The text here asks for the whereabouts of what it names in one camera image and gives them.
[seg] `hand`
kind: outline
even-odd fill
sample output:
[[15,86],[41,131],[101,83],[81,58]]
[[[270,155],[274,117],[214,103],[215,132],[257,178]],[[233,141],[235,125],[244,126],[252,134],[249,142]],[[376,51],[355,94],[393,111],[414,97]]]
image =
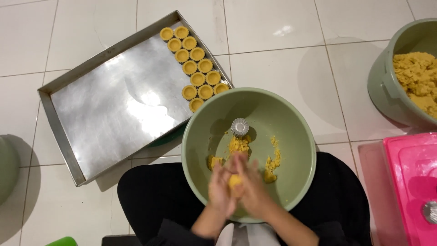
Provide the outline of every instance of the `hand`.
[[232,173],[219,164],[212,170],[211,181],[208,186],[208,204],[221,212],[228,219],[237,208],[237,198],[230,195],[228,181]]
[[247,164],[247,155],[236,153],[231,157],[231,170],[236,170],[242,183],[234,188],[234,193],[241,198],[246,211],[256,218],[266,221],[268,212],[276,204],[264,188],[258,172],[258,161]]

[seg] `green bowl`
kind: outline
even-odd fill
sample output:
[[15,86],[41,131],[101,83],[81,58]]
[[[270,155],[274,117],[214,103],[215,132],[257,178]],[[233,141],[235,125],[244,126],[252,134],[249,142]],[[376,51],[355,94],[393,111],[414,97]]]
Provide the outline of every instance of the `green bowl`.
[[[231,123],[236,118],[249,122],[250,160],[258,159],[264,173],[268,156],[274,157],[270,138],[276,136],[281,150],[277,180],[266,184],[273,200],[288,211],[304,197],[316,170],[316,145],[308,124],[299,111],[282,97],[258,88],[235,88],[207,100],[188,122],[182,140],[182,166],[188,184],[197,198],[206,204],[208,155],[226,158],[232,137]],[[239,207],[232,221],[260,223]]]

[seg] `pink container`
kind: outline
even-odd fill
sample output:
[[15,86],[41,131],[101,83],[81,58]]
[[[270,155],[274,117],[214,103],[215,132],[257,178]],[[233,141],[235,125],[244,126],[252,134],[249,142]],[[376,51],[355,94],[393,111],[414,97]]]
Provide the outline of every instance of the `pink container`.
[[383,145],[409,245],[436,246],[437,225],[422,208],[437,201],[437,133],[389,137]]

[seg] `metal baking tray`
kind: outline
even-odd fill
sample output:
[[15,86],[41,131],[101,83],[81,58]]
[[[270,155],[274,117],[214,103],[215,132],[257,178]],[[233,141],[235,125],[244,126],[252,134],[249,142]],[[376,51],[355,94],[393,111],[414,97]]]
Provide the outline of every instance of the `metal baking tray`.
[[181,91],[190,84],[159,32],[183,25],[233,88],[211,52],[174,11],[38,89],[76,186],[122,162],[193,115]]

